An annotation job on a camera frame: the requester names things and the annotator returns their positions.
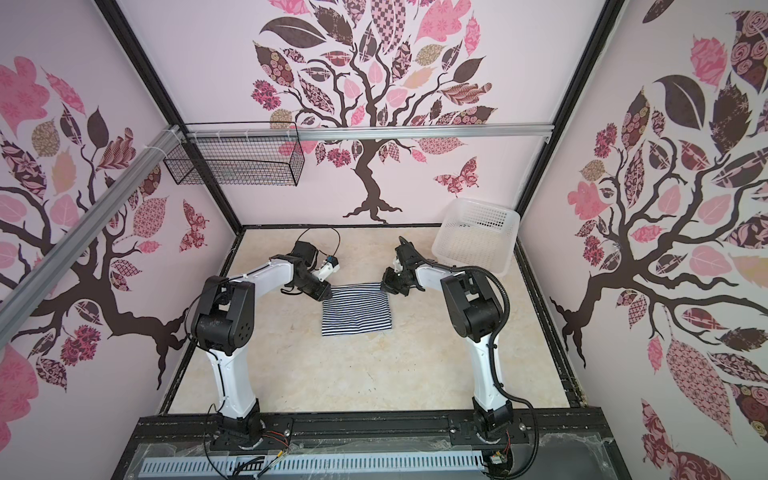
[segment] wire mesh basket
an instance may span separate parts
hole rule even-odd
[[[278,130],[197,130],[189,133],[187,145],[178,145],[165,158],[165,166],[176,184],[202,184],[203,179],[193,162],[202,160],[221,185],[298,185],[304,153],[296,123],[247,123],[269,124],[271,129]],[[188,125],[197,128],[212,124]]]

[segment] marble floor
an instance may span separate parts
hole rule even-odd
[[[432,257],[437,228],[342,228],[341,270],[329,281],[380,281],[395,258],[398,236]],[[289,253],[302,230],[249,230],[230,275]],[[324,252],[336,247],[332,230],[302,240]],[[505,388],[537,408],[568,407],[517,264],[502,282],[511,300],[499,335]],[[474,380],[465,340],[453,330],[442,292],[412,290],[389,296],[392,329],[351,336],[320,335],[322,305],[306,295],[273,291],[257,300],[248,348],[251,385],[262,412],[470,409]],[[213,371],[197,350],[170,408],[206,412],[217,401]]]

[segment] striped cloth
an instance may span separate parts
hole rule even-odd
[[[381,283],[332,286],[323,302],[323,336],[378,332],[392,328],[389,297]]]

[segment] metal frame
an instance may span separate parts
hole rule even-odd
[[[54,285],[69,271],[139,184],[165,158],[165,152],[179,144],[178,129],[168,126],[125,169],[114,184],[98,198],[77,225],[48,252],[2,303],[0,310],[0,348],[8,343],[23,322],[35,311]]]

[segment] patterned leaf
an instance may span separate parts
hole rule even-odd
[[[691,325],[698,326],[707,330],[725,330],[712,315],[701,308],[689,308],[683,312],[683,319]]]
[[[454,63],[456,63],[456,58],[458,58],[458,53],[462,50],[462,43],[463,41],[460,41],[458,45],[456,45],[453,48],[449,48],[445,51],[445,54],[442,56],[442,70],[448,71],[453,66]]]
[[[650,366],[654,367],[654,373],[661,368],[661,361],[664,359],[664,349],[661,348],[661,340],[658,336],[648,342],[648,360]]]
[[[710,353],[710,360],[715,366],[731,376],[747,382],[768,383],[768,373],[748,359],[736,353]]]
[[[133,276],[141,273],[141,270],[136,268],[131,262],[123,259],[115,260],[112,262],[111,268],[114,268],[122,276]]]
[[[440,56],[440,52],[442,52],[443,48],[445,48],[444,45],[438,44],[431,44],[422,47],[422,49],[419,50],[419,53],[416,54],[416,63],[422,67],[431,65],[435,60],[437,60],[437,57]]]
[[[288,45],[296,48],[311,48],[325,43],[326,39],[317,28],[297,17],[280,17],[267,22],[259,33],[276,33]]]
[[[707,359],[695,348],[673,338],[667,351],[667,366],[683,395],[728,435],[733,435],[725,385]]]
[[[643,146],[637,149],[634,158],[627,167],[627,173],[624,176],[624,192],[627,195],[627,208],[632,208],[637,203],[637,199],[643,193],[645,185],[645,167],[643,167]]]
[[[397,49],[394,60],[392,60],[392,81],[398,81],[406,76],[411,67],[411,45],[404,41]]]
[[[687,141],[680,142],[682,150],[680,151],[680,162],[688,170],[703,170],[710,166],[707,154],[701,150],[698,145]]]
[[[37,370],[38,376],[47,383],[58,385],[65,392],[67,391],[67,368],[64,365],[56,360],[44,359],[39,356],[35,364],[35,370]]]
[[[637,300],[629,306],[629,328],[641,320],[648,312],[648,301],[645,295],[640,295]]]
[[[74,121],[74,117],[72,117],[72,114],[69,113],[69,110],[65,105],[62,105],[62,107],[64,107],[64,113],[61,114],[61,120],[58,121],[59,127],[61,127],[61,132],[73,144],[82,147],[83,137],[80,134],[78,122]]]
[[[763,172],[768,162],[768,148],[746,154],[729,162],[723,170],[712,179],[712,183],[718,187],[736,188],[743,187],[755,180]]]
[[[699,84],[684,75],[669,75],[656,81],[664,86],[664,108],[670,120],[700,130],[704,125],[706,103]]]
[[[738,352],[759,349],[768,340],[765,330],[743,329],[741,327],[726,332],[719,339],[725,346]]]
[[[53,119],[44,121],[32,131],[32,147],[38,157],[53,157],[58,153],[60,142]]]
[[[301,83],[301,88],[304,90],[307,100],[309,100],[312,105],[320,110],[327,111],[330,114],[334,113],[333,103],[331,103],[331,99],[328,95],[318,87],[306,83],[303,78],[299,78],[299,82]]]
[[[344,20],[344,17],[332,8],[325,8],[319,5],[312,6],[315,8],[317,23],[328,32],[328,36],[339,43],[351,47],[352,27]]]
[[[480,95],[490,92],[491,88],[493,88],[491,83],[482,87],[478,87],[477,84],[459,84],[441,90],[440,93],[457,105],[476,104],[480,100]]]
[[[456,137],[419,138],[417,142],[424,152],[431,155],[446,154],[449,151],[464,145],[464,143]]]
[[[376,54],[377,46],[376,37],[373,36],[373,30],[371,30],[371,24],[368,24],[366,33],[362,34],[362,38],[360,38],[360,62],[365,63],[373,58],[373,55]]]
[[[78,311],[80,317],[86,322],[95,323],[101,325],[101,318],[99,316],[98,305],[90,300],[82,300],[74,305],[74,309]]]
[[[576,233],[576,237],[586,237],[597,224],[597,220],[589,220],[588,222],[584,223],[584,225],[582,225],[579,231]]]
[[[664,170],[670,166],[670,158],[667,151],[664,150],[659,144],[650,142],[650,150],[648,151],[648,163],[656,170]]]

